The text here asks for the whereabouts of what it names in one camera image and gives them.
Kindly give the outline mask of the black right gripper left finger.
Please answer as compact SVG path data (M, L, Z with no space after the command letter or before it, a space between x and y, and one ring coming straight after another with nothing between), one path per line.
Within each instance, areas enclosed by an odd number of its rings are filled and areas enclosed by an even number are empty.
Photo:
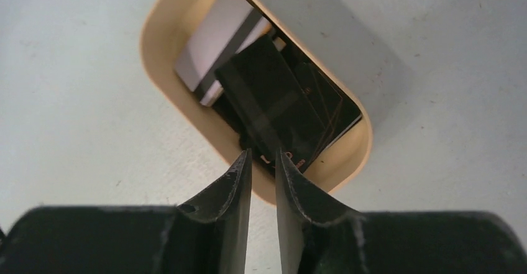
M252 154L168 206L39 206L1 242L2 273L244 273Z

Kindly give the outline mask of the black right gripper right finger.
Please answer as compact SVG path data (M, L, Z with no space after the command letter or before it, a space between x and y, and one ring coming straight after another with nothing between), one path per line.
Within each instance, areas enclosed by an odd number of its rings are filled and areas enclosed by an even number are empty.
M275 160L283 273L525 273L526 252L483 211L359 212Z

